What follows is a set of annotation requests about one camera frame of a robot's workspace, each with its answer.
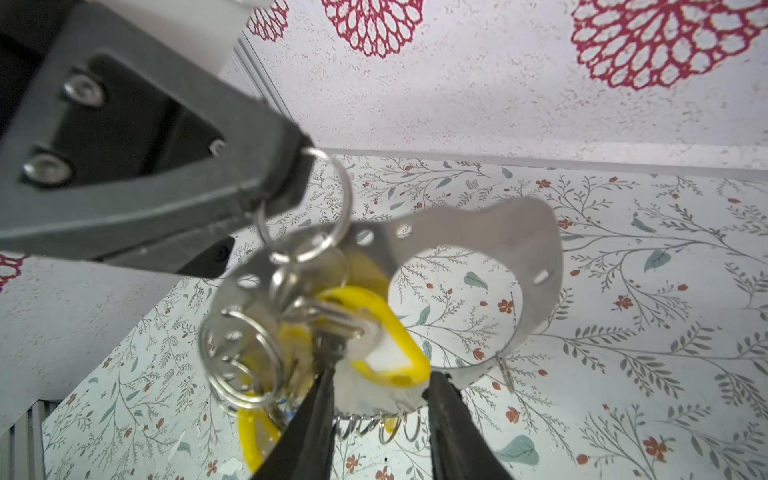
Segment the floral tablecloth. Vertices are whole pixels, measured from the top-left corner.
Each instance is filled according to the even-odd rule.
[[[511,197],[558,216],[566,273],[558,307],[507,362],[464,391],[516,478],[768,476],[768,184],[454,161],[344,157],[355,217],[384,220]],[[339,212],[319,164],[273,235]],[[235,260],[258,248],[237,234]],[[249,478],[237,432],[211,402],[197,326],[219,280],[184,278],[44,425],[49,478]],[[390,305],[433,365],[500,349],[524,308],[514,276],[458,247],[420,253]],[[406,424],[413,436],[415,422]],[[431,478],[426,426],[337,445],[335,478]]]

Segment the metal key holder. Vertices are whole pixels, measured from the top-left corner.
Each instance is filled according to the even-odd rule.
[[[345,194],[347,192],[350,193],[345,195],[344,210],[350,212],[351,190],[345,185]],[[323,239],[324,248],[316,248],[315,253],[305,255],[302,262],[297,263],[294,257],[293,262],[278,263],[291,260],[290,256],[285,257],[285,252],[307,251],[313,238]],[[293,288],[305,296],[338,286],[339,278],[343,276],[349,285],[364,287],[386,299],[389,281],[404,262],[424,249],[442,244],[468,248],[501,262],[517,278],[525,300],[515,332],[495,356],[472,366],[433,367],[434,371],[450,375],[457,389],[470,386],[503,363],[500,360],[547,319],[558,300],[563,273],[561,240],[554,212],[544,201],[513,199],[478,212],[435,208],[377,223],[348,223],[348,217],[343,214],[335,225],[317,225],[289,233],[279,243],[266,242],[262,250],[224,280],[213,299],[211,313],[201,327],[201,337],[213,333],[223,342],[221,350],[217,347],[213,354],[201,350],[211,384],[226,400],[245,409],[262,408],[280,395],[284,366],[274,364],[269,371],[249,372],[243,377],[243,373],[234,371],[242,372],[239,366],[221,359],[222,356],[225,360],[232,359],[232,351],[256,344],[264,365],[276,356],[270,341],[264,340],[275,334],[280,322],[288,321],[278,313],[285,304],[279,309],[270,305],[270,289],[276,288],[273,280],[276,276],[285,277],[286,268],[295,269],[293,272],[299,275],[300,281]],[[334,268],[345,271],[329,275]],[[260,279],[257,286],[249,288],[238,284],[238,279],[254,276]],[[291,296],[288,296],[281,302],[290,300]],[[233,312],[255,319],[264,332]],[[251,336],[256,342],[249,343],[237,334],[227,332],[227,329],[240,328],[246,330],[241,330],[243,338]],[[226,340],[227,335],[238,339]],[[237,385],[238,379],[252,377],[251,385]],[[271,390],[247,391],[260,382]],[[373,385],[348,362],[338,362],[334,377],[337,419],[349,421],[345,429],[339,430],[347,435],[352,432],[362,434],[370,431],[375,421],[415,412],[426,404],[422,398],[426,386],[425,383],[410,389],[393,389]],[[379,434],[384,439],[384,433],[380,431]]]

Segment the screw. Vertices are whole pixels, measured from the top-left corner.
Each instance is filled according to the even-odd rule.
[[[74,74],[64,83],[64,93],[73,102],[86,107],[104,105],[104,89],[96,81],[83,74]]]
[[[51,154],[35,155],[22,169],[29,180],[46,187],[61,185],[72,177],[72,167]]]
[[[221,155],[221,152],[224,150],[224,147],[226,147],[227,144],[224,143],[223,140],[220,138],[217,138],[216,140],[210,142],[210,145],[208,145],[208,150],[210,150],[210,154],[214,157],[218,157]]]

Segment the wallpaper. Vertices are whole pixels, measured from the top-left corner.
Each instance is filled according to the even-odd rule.
[[[768,0],[277,0],[245,33],[337,150],[764,170],[766,27]]]
[[[768,475],[768,184],[343,162],[357,219],[515,197],[554,208],[566,265],[558,306],[505,360],[512,385],[494,369],[462,393],[516,478]],[[272,235],[333,221],[339,189],[333,170],[316,165],[303,204],[269,220]],[[241,231],[233,260],[257,248],[254,232]],[[45,421],[49,478],[249,478],[197,359],[197,327],[219,282],[182,279]],[[457,246],[405,263],[389,302],[436,366],[492,355],[525,308],[512,273]],[[333,477],[431,478],[420,415],[388,445],[376,432],[338,442]]]

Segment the red floral pattern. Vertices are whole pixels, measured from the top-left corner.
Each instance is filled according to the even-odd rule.
[[[23,257],[8,257],[0,253],[0,292],[6,283],[22,274],[22,264],[29,255]]]
[[[578,62],[611,87],[669,87],[747,50],[768,0],[580,0]]]
[[[277,41],[288,27],[288,10],[285,0],[275,0],[269,9],[255,8],[246,26],[263,40]]]
[[[422,0],[322,0],[339,37],[366,57],[400,52],[422,22]]]

